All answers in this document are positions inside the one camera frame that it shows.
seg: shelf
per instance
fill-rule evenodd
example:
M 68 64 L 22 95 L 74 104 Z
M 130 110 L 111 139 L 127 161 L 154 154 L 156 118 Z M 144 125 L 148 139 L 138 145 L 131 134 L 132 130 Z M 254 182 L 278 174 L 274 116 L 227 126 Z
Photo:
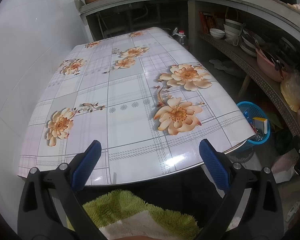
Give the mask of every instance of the shelf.
M 98 0 L 79 8 L 82 18 L 115 6 L 149 0 Z M 195 0 L 233 7 L 273 23 L 300 42 L 300 12 L 279 0 Z
M 285 120 L 292 135 L 300 136 L 300 126 L 297 122 L 297 113 L 293 112 L 289 108 L 287 102 L 283 98 L 280 92 L 280 84 L 269 78 L 258 67 L 256 58 L 246 54 L 240 47 L 232 46 L 224 40 L 217 40 L 210 34 L 198 32 L 198 35 L 201 39 L 220 50 L 229 59 L 242 68 L 270 98 Z

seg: metal screw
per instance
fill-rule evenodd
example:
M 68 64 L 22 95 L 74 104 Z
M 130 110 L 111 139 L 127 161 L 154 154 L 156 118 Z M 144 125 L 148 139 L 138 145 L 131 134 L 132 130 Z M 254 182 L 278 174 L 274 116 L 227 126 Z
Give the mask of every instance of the metal screw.
M 269 174 L 271 172 L 271 170 L 268 168 L 268 167 L 264 167 L 263 168 L 263 171 L 266 173 L 266 174 Z
M 240 170 L 242 166 L 241 166 L 240 163 L 234 163 L 234 164 L 233 164 L 233 167 L 234 167 L 236 170 Z
M 68 168 L 68 164 L 67 163 L 62 163 L 59 166 L 59 169 L 62 170 L 62 171 L 64 171 L 66 168 Z
M 37 172 L 37 168 L 36 167 L 31 168 L 31 170 L 30 170 L 31 174 L 35 174 L 36 172 Z

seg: tiled wall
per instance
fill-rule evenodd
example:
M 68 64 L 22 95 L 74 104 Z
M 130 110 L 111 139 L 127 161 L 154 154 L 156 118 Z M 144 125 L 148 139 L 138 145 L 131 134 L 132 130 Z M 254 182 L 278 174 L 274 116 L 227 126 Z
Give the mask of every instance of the tiled wall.
M 53 72 L 85 42 L 74 0 L 0 4 L 0 212 L 14 230 L 24 185 L 16 174 L 31 113 Z

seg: white bowl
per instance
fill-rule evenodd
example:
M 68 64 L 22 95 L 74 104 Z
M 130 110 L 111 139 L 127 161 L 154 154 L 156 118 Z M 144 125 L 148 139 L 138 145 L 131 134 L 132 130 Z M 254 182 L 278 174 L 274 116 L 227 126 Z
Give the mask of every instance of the white bowl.
M 223 36 L 225 36 L 225 32 L 219 29 L 210 29 L 210 34 L 212 37 L 218 40 L 222 39 Z
M 248 41 L 247 39 L 245 39 L 243 35 L 241 35 L 241 37 L 243 38 L 245 44 L 247 44 L 252 49 L 256 49 L 256 46 L 252 44 L 250 41 Z
M 226 33 L 226 36 L 227 36 L 227 34 L 228 34 L 229 36 L 238 36 L 238 34 L 233 33 L 233 32 L 230 32 L 230 31 L 227 31 L 227 30 L 225 30 L 225 33 Z
M 230 27 L 230 26 L 228 26 L 228 25 L 223 25 L 224 26 L 224 28 L 225 28 L 225 30 L 226 31 L 229 31 L 229 32 L 232 32 L 232 33 L 236 33 L 236 34 L 239 34 L 240 33 L 240 30 L 237 30 L 237 29 L 235 29 L 235 28 L 232 28 L 232 27 Z
M 226 25 L 228 25 L 228 26 L 230 26 L 230 27 L 233 27 L 233 28 L 235 28 L 235 29 L 240 30 L 240 29 L 241 29 L 241 26 L 242 26 L 242 23 L 239 23 L 239 22 L 236 22 L 236 21 L 232 21 L 232 20 L 226 19 Z
M 248 47 L 245 43 L 240 44 L 241 49 L 250 56 L 257 57 L 256 51 Z

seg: cloth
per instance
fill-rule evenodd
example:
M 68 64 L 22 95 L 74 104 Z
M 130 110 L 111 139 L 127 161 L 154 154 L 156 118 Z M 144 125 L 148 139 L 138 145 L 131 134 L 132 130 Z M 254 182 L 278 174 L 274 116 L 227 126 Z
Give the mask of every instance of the cloth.
M 109 240 L 126 236 L 194 239 L 200 231 L 192 216 L 148 204 L 127 190 L 111 191 L 84 204 L 83 208 Z

